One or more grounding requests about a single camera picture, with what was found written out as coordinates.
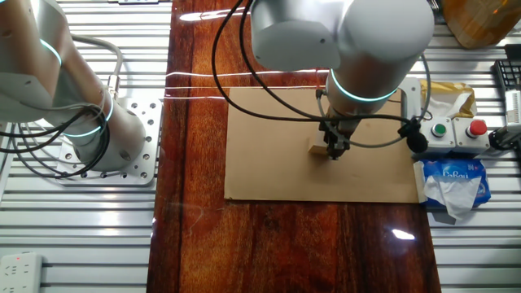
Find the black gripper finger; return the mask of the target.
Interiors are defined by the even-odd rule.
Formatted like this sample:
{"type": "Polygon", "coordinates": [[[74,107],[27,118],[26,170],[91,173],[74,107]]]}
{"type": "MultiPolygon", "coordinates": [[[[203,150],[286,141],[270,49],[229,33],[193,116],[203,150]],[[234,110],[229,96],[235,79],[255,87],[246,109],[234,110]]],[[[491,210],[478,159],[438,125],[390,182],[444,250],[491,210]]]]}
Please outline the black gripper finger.
{"type": "Polygon", "coordinates": [[[327,154],[332,160],[337,160],[346,151],[346,143],[344,141],[329,141],[327,143],[327,154]]]}

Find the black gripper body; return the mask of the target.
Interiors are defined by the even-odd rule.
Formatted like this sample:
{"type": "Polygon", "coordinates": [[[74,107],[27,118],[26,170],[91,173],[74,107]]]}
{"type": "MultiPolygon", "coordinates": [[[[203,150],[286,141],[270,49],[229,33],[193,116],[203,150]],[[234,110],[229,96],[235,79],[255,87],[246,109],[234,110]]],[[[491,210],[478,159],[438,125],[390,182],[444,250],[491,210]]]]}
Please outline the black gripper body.
{"type": "Polygon", "coordinates": [[[319,131],[323,133],[324,142],[350,142],[350,134],[342,133],[339,124],[335,121],[322,119],[319,123],[319,131]]]}

